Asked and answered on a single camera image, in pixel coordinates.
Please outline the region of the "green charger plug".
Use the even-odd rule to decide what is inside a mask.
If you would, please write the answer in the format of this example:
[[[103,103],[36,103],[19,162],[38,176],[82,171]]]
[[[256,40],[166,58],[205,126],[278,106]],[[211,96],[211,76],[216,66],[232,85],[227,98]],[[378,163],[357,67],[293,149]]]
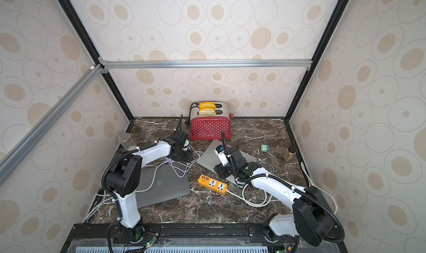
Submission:
[[[265,144],[261,145],[261,152],[268,153],[269,150],[270,150],[270,147],[268,145],[265,145]]]

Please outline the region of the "white charger cable grey laptop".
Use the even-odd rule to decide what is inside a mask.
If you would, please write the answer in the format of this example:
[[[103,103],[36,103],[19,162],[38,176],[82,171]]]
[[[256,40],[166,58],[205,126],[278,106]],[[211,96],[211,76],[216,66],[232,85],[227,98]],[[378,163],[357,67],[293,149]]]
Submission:
[[[144,189],[144,190],[137,190],[136,193],[144,193],[144,192],[147,192],[148,190],[150,190],[155,183],[157,171],[165,164],[168,164],[172,168],[172,170],[174,171],[174,173],[176,174],[177,177],[183,178],[189,172],[191,167],[195,163],[197,163],[200,160],[201,156],[203,155],[202,151],[195,150],[191,145],[189,145],[188,151],[190,151],[191,154],[195,153],[197,155],[195,160],[192,160],[192,161],[187,162],[187,163],[174,161],[172,164],[169,164],[167,161],[164,161],[164,162],[158,164],[154,169],[153,178],[152,178],[152,181],[151,181],[151,184],[149,185],[149,187],[147,189]]]

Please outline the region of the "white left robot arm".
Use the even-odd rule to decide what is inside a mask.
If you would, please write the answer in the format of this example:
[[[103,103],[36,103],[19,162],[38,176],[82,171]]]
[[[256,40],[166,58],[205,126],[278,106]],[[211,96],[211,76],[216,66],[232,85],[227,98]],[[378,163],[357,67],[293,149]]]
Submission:
[[[121,226],[133,229],[141,221],[135,195],[142,167],[163,157],[187,163],[192,160],[192,153],[187,149],[189,145],[187,133],[175,130],[169,137],[148,146],[115,152],[102,175],[101,186],[113,198]]]

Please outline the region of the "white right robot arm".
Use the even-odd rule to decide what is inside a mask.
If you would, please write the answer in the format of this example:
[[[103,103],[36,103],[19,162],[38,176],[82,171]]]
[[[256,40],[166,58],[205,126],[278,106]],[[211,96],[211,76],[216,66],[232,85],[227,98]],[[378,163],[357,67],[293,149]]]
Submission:
[[[223,144],[214,152],[220,160],[214,171],[221,179],[232,176],[236,183],[261,189],[291,210],[290,214],[270,217],[264,224],[262,230],[268,241],[289,235],[298,236],[312,246],[319,246],[322,241],[343,242],[343,225],[319,188],[289,183],[260,164],[248,162],[236,147],[228,149]]]

